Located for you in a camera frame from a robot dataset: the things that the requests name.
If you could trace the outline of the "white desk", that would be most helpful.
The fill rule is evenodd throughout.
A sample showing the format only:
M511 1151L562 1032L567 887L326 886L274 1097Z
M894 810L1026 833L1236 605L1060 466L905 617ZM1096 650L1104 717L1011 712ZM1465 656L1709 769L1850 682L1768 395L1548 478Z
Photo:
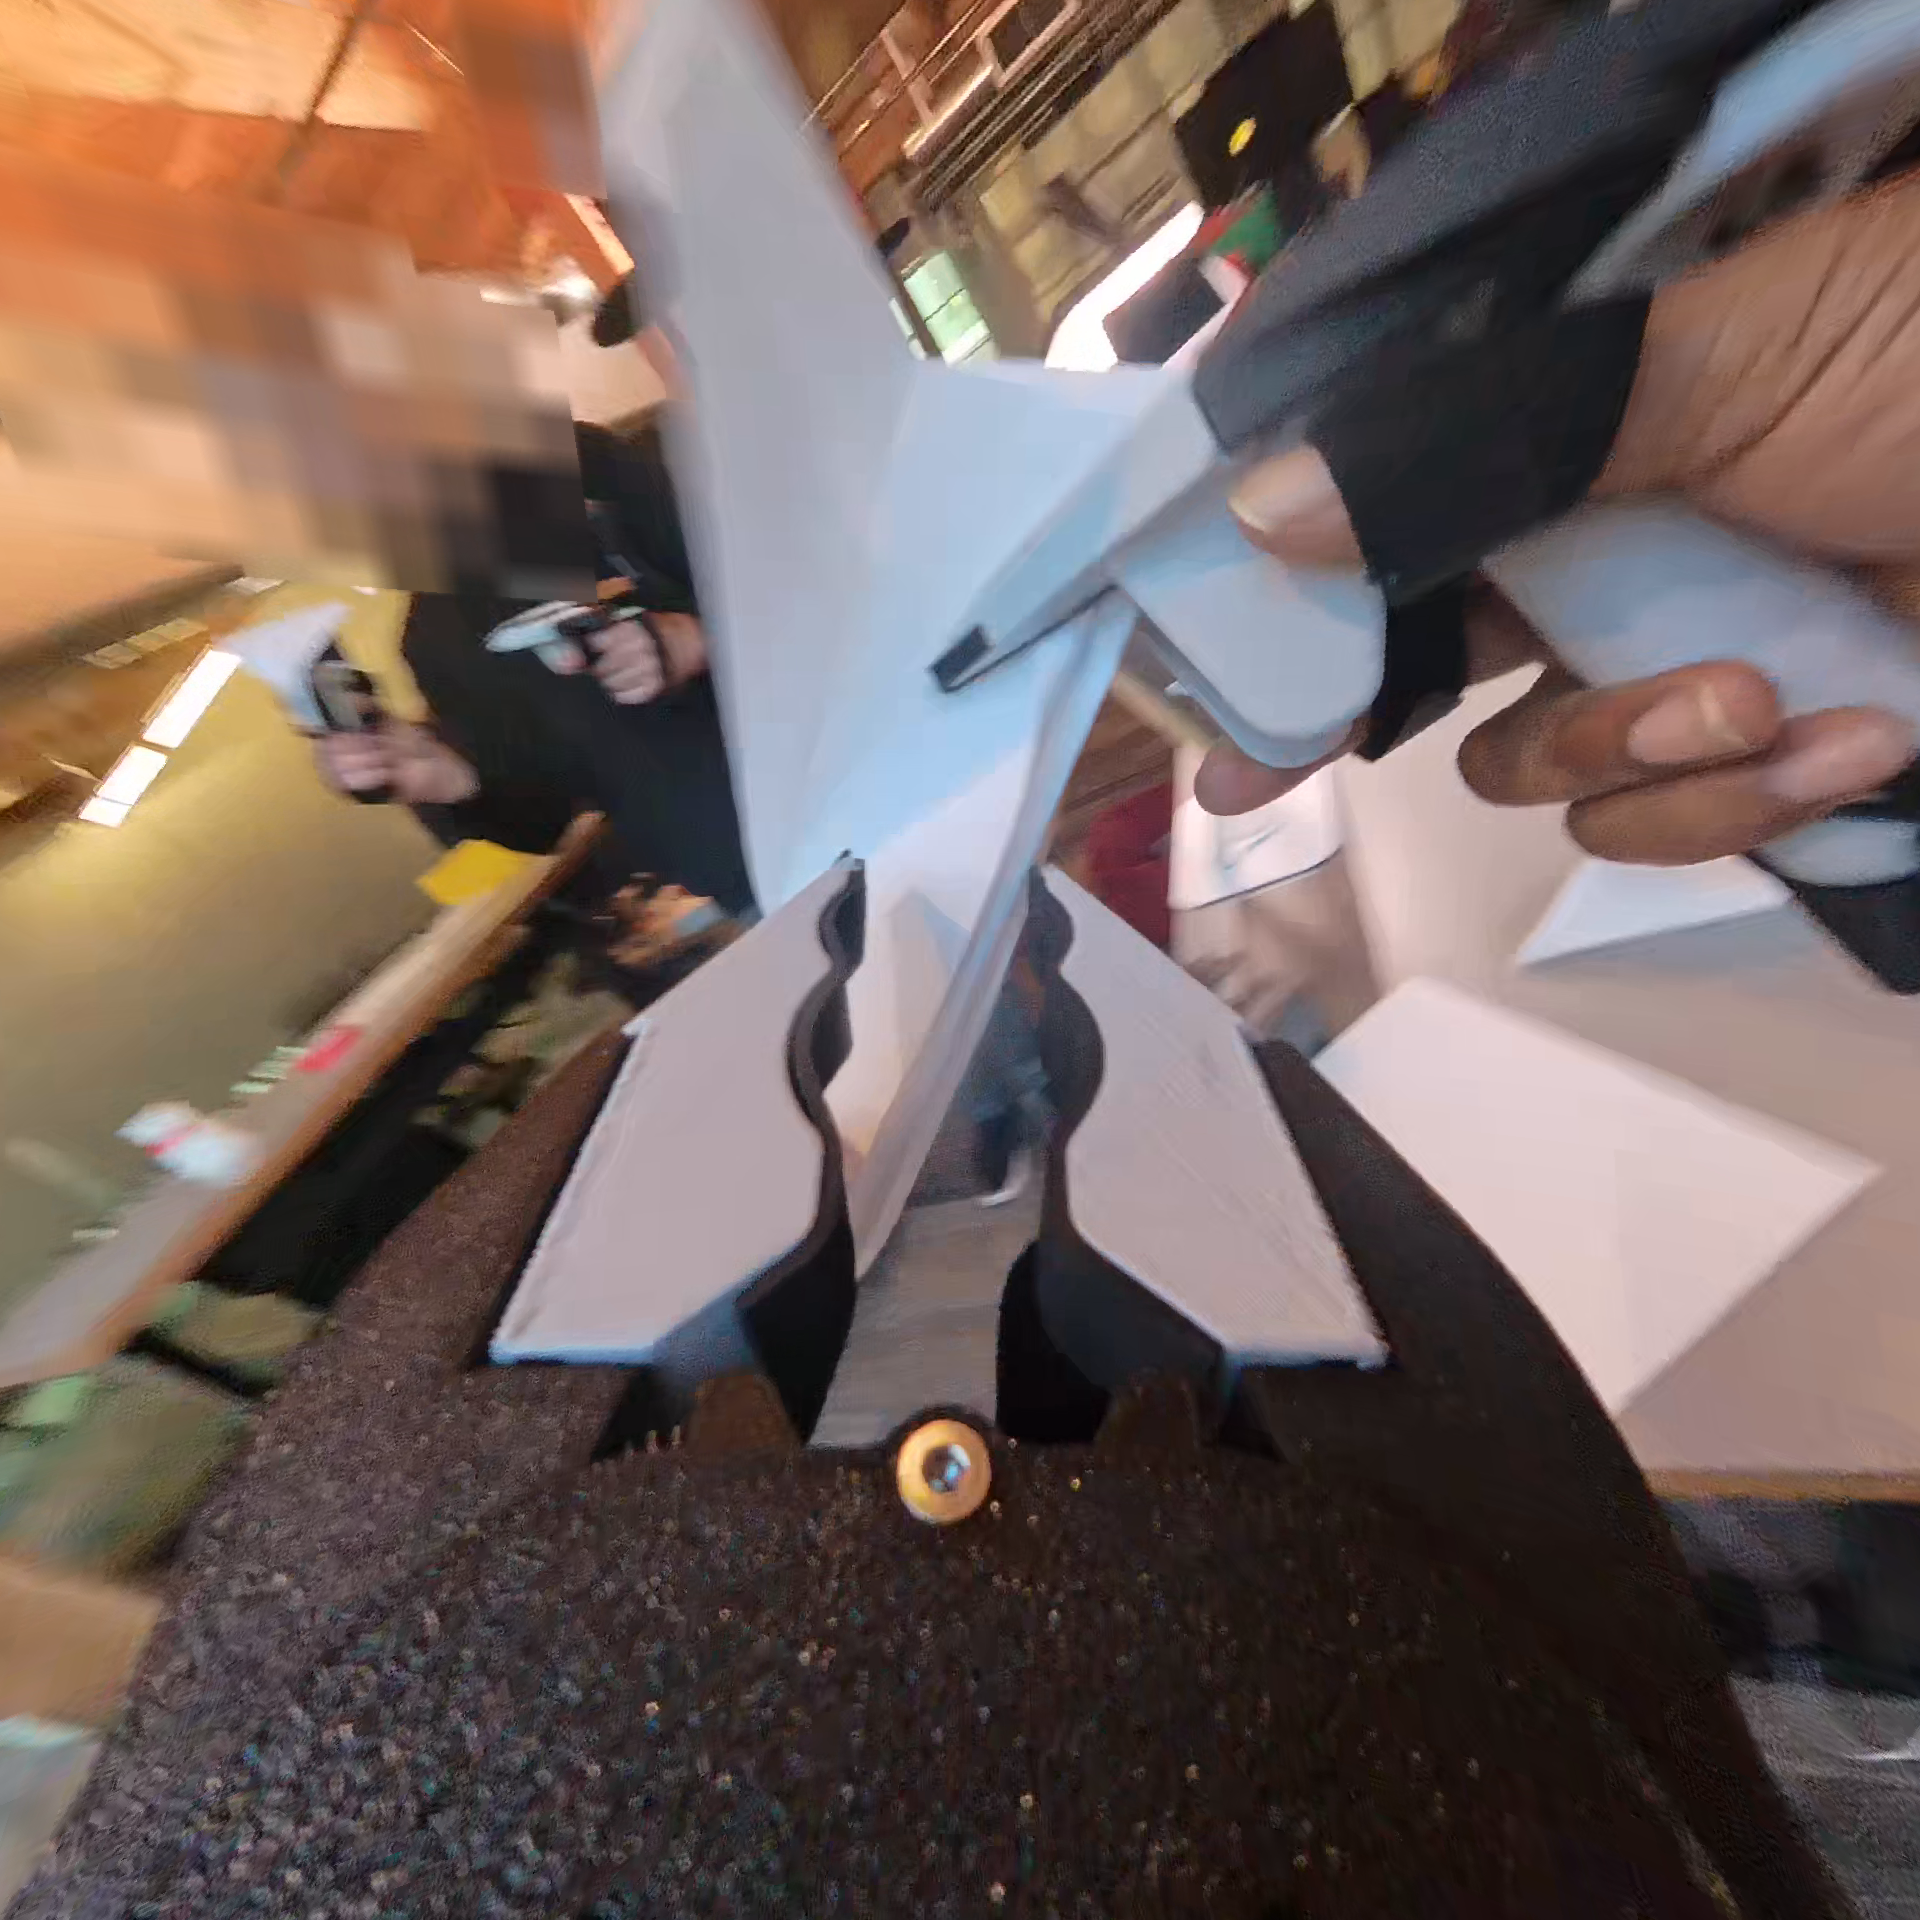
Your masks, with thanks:
M1320 1056L1412 978L1548 1023L1879 1165L1832 1224L1612 1414L1671 1493L1915 1489L1915 998L1794 906L1515 966L1588 858L1548 806L1478 802L1465 712L1243 821L1176 761L1171 951L1264 1039Z

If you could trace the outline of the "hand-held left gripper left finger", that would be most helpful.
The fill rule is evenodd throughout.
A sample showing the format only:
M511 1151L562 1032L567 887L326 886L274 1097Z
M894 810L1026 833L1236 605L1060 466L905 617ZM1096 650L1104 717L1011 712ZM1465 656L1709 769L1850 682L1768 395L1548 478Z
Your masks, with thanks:
M813 1434L854 1307L828 1083L866 865L842 856L627 1029L494 1331L494 1365L637 1368L642 1409L754 1368Z

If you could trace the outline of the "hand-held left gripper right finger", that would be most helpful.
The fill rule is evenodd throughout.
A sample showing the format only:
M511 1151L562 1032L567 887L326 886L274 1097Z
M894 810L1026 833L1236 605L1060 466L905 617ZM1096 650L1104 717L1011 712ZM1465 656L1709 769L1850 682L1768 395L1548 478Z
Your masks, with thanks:
M1028 879L1022 947L1051 1129L998 1300L998 1428L1080 1443L1153 1378L1216 1428L1256 1373L1385 1368L1236 1017L1060 871Z

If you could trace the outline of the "yellow paper note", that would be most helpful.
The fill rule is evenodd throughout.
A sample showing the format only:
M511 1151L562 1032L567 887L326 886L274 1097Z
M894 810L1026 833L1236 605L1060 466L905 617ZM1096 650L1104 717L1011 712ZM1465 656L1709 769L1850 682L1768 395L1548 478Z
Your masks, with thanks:
M482 900L499 887L511 887L530 875L539 875L542 856L517 852L485 838L462 838L443 849L416 879L414 887L437 911L453 911L471 900Z

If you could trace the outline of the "person's right hand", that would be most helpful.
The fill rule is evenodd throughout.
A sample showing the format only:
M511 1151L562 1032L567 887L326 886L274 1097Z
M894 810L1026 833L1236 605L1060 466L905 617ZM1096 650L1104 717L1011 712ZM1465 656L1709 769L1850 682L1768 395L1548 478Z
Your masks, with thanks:
M1866 577L1915 619L1915 169L1767 229L1653 304L1601 494L1703 516ZM1612 861L1755 852L1896 782L1915 724L1789 717L1742 663L1591 688L1548 663L1460 749L1495 806L1561 806Z

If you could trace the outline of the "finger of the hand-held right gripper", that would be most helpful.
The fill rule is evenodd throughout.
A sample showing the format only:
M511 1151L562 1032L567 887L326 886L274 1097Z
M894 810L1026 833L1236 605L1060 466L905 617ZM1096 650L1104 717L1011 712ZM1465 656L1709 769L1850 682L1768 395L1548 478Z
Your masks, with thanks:
M1370 710L1385 606L1359 575L1302 575L1251 543L1222 465L1153 478L1108 458L995 567L930 676L954 692L1088 611L1120 611L1243 756L1302 769Z

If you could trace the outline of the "white paper airplane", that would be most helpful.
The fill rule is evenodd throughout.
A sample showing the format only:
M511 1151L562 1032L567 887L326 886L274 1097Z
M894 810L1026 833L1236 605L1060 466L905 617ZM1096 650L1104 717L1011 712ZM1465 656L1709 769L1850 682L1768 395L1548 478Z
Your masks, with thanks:
M913 356L754 2L629 2L604 31L598 131L678 362L666 443L756 906L842 856L866 869L828 1083L866 1275L986 1029L1122 631L1076 613L955 692L930 666L1159 371Z

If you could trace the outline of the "long wooden table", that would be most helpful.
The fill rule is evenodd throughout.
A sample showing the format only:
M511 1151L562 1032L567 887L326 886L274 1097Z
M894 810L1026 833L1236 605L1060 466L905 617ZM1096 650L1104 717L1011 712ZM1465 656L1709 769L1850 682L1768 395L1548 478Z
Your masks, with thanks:
M286 1070L218 1119L252 1140L232 1181L157 1171L47 1280L4 1312L4 1392L90 1373L140 1331L161 1292L206 1259L344 1122L449 1006L497 974L604 833L582 812L550 856L524 856L485 892L443 906L300 1039Z

